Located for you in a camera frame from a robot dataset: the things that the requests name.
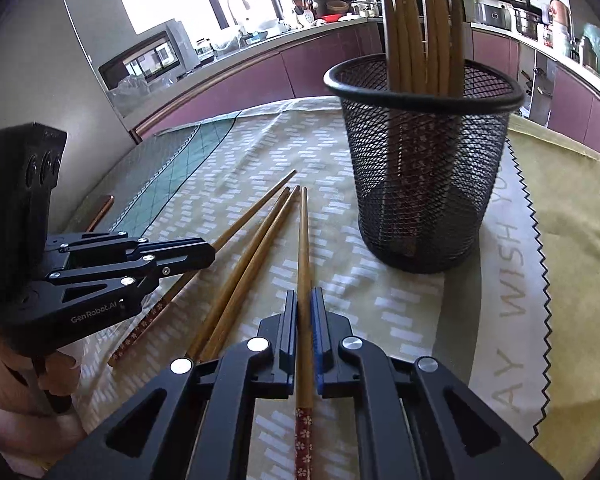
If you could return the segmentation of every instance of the patterned tablecloth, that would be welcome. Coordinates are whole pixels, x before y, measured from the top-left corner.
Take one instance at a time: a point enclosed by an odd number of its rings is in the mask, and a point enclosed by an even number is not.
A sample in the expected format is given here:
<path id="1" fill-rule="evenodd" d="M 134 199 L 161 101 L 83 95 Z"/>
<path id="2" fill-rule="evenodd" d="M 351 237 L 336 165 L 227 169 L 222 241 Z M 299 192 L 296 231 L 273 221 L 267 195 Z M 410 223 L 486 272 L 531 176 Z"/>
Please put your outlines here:
<path id="1" fill-rule="evenodd" d="M 183 178 L 145 235 L 151 241 L 192 236 L 212 241 L 292 168 L 298 174 L 290 185 L 309 189 L 314 284 L 323 288 L 328 308 L 347 316 L 355 334 L 389 355 L 439 358 L 533 441 L 542 432 L 549 401 L 552 302 L 533 196 L 512 143 L 507 141 L 502 157 L 479 250 L 445 274 L 400 272 L 363 244 L 346 131 L 335 98 L 280 102 L 240 113 L 219 146 Z M 215 264 L 199 273 L 115 370 L 107 359 L 139 319 L 86 340 L 75 404 L 87 431 L 184 354 L 257 224 L 251 220 L 218 253 Z M 283 307 L 285 291 L 296 288 L 298 227 L 296 210 L 253 283 L 228 344 L 255 335 L 260 320 Z M 145 309 L 174 279 L 162 280 L 146 298 Z M 292 478 L 293 408 L 292 398 L 257 402 L 250 480 Z M 352 402 L 316 399 L 315 424 L 320 428 L 315 432 L 315 477 L 358 478 Z"/>

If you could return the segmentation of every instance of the beige tablecloth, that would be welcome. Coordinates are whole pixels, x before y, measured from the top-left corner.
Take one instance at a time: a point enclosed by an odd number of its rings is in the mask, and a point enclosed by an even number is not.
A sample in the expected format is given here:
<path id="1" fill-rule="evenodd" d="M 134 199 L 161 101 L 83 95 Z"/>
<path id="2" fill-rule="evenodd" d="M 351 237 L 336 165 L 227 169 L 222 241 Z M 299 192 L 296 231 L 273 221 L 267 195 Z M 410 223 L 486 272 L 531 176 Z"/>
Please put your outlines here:
<path id="1" fill-rule="evenodd" d="M 335 98 L 246 110 L 146 236 L 213 240 L 282 175 L 298 169 L 291 184 L 310 190 L 314 282 L 328 308 L 390 355 L 438 357 L 567 478 L 579 479 L 600 454 L 600 162 L 569 139 L 518 118 L 509 139 L 479 251 L 446 274 L 391 269 L 362 243 Z M 138 319 L 87 339 L 75 403 L 88 431 L 184 354 L 256 226 L 249 222 L 219 252 L 115 370 L 107 358 Z M 280 311 L 285 291 L 296 288 L 297 250 L 294 213 L 229 344 L 253 336 L 262 318 Z M 163 280 L 146 307 L 171 283 Z M 251 479 L 291 478 L 293 405 L 293 399 L 257 403 Z M 315 410 L 321 430 L 315 477 L 357 478 L 352 403 L 317 399 Z"/>

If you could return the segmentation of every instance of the black mesh pen holder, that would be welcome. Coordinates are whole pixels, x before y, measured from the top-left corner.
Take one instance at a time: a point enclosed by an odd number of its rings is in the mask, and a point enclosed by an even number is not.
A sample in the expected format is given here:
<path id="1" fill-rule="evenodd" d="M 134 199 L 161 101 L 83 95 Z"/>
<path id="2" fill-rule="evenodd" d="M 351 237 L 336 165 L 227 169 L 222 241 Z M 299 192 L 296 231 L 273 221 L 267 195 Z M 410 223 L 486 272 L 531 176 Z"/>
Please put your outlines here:
<path id="1" fill-rule="evenodd" d="M 342 102 L 366 246 L 409 272 L 458 264 L 477 240 L 520 86 L 467 60 L 462 98 L 389 92 L 384 54 L 341 63 L 324 82 Z"/>

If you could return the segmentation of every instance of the white countertop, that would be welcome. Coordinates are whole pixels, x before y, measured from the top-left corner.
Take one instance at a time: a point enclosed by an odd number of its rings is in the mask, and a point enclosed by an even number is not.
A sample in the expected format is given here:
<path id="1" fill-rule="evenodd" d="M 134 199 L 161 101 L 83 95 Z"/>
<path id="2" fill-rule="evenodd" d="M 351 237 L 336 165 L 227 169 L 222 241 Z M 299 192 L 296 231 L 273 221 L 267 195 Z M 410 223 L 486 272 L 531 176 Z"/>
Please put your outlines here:
<path id="1" fill-rule="evenodd" d="M 127 130 L 132 130 L 148 117 L 155 114 L 158 110 L 173 101 L 179 95 L 184 94 L 185 92 L 214 77 L 215 75 L 224 72 L 231 67 L 240 65 L 241 63 L 244 63 L 253 57 L 260 56 L 269 50 L 279 48 L 284 44 L 291 43 L 293 41 L 299 41 L 303 40 L 304 38 L 323 34 L 329 30 L 350 27 L 351 25 L 359 25 L 361 23 L 366 23 L 366 21 L 367 18 L 360 18 L 358 20 L 327 23 L 325 25 L 319 25 L 318 27 L 292 30 L 285 34 L 281 34 L 280 36 L 276 36 L 275 38 L 263 40 L 241 50 L 236 50 L 222 59 L 195 69 L 193 73 L 181 79 L 180 81 L 149 96 L 149 98 L 141 106 L 122 118 L 122 123 L 125 125 Z"/>
<path id="2" fill-rule="evenodd" d="M 554 49 L 546 46 L 544 43 L 534 41 L 531 38 L 526 38 L 522 34 L 519 34 L 516 30 L 504 30 L 502 28 L 491 27 L 490 25 L 483 25 L 481 23 L 472 23 L 471 28 L 474 30 L 484 30 L 485 32 L 492 32 L 493 34 L 501 34 L 503 36 L 509 36 L 520 43 L 524 43 L 531 48 L 539 50 L 545 56 L 554 61 L 560 63 L 565 68 L 573 72 L 576 76 L 587 83 L 594 91 L 600 94 L 600 77 L 584 68 L 580 63 L 576 63 L 573 59 L 558 54 Z"/>

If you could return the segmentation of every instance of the zigzag border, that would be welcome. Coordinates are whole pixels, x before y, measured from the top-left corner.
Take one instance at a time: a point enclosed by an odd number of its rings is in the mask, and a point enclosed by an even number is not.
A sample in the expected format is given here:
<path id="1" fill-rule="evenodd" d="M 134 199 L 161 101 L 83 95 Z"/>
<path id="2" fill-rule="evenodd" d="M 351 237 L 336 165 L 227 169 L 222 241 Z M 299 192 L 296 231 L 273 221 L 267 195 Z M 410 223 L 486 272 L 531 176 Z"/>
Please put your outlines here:
<path id="1" fill-rule="evenodd" d="M 531 211 L 531 219 L 534 222 L 532 227 L 533 227 L 534 231 L 536 232 L 536 242 L 538 242 L 538 253 L 540 254 L 540 265 L 542 265 L 542 268 L 544 269 L 544 272 L 542 272 L 542 279 L 544 280 L 544 282 L 546 284 L 544 286 L 544 289 L 542 290 L 544 292 L 544 295 L 546 296 L 546 301 L 544 302 L 544 309 L 546 310 L 546 318 L 544 318 L 544 325 L 546 326 L 547 332 L 546 332 L 546 335 L 544 336 L 544 343 L 546 344 L 547 350 L 542 355 L 542 357 L 544 358 L 544 362 L 546 363 L 546 368 L 542 372 L 542 375 L 544 376 L 544 378 L 546 380 L 546 384 L 545 384 L 544 388 L 542 389 L 542 394 L 544 395 L 544 398 L 546 400 L 545 400 L 544 404 L 542 405 L 542 408 L 540 408 L 540 410 L 542 411 L 542 418 L 534 424 L 534 436 L 529 441 L 529 443 L 531 443 L 538 437 L 538 434 L 539 434 L 538 426 L 540 426 L 542 421 L 546 419 L 546 407 L 549 405 L 549 402 L 551 400 L 549 398 L 549 396 L 546 394 L 546 391 L 548 390 L 549 386 L 551 386 L 551 379 L 549 378 L 549 375 L 548 375 L 549 368 L 551 368 L 551 361 L 549 361 L 548 355 L 549 355 L 549 352 L 552 350 L 551 343 L 549 343 L 549 337 L 551 336 L 551 334 L 553 332 L 553 330 L 551 329 L 551 326 L 549 325 L 549 320 L 551 319 L 551 311 L 549 310 L 549 303 L 551 302 L 551 296 L 549 296 L 547 289 L 549 288 L 550 284 L 546 278 L 548 269 L 546 268 L 546 265 L 544 264 L 545 257 L 544 257 L 544 253 L 542 252 L 543 245 L 542 245 L 542 242 L 540 241 L 540 231 L 538 231 L 538 228 L 537 228 L 538 220 L 536 219 L 536 210 L 533 208 L 533 203 L 531 202 L 531 199 L 530 199 L 530 193 L 526 186 L 525 178 L 522 175 L 522 170 L 520 169 L 520 165 L 518 164 L 518 160 L 516 158 L 515 152 L 513 151 L 513 146 L 511 145 L 511 141 L 509 140 L 509 137 L 506 137 L 506 144 L 509 149 L 509 153 L 511 154 L 511 158 L 513 159 L 513 165 L 516 168 L 516 173 L 518 174 L 518 178 L 520 179 L 520 184 L 522 184 L 522 191 L 524 191 L 525 199 L 528 202 L 527 207 L 529 208 L 529 211 Z"/>

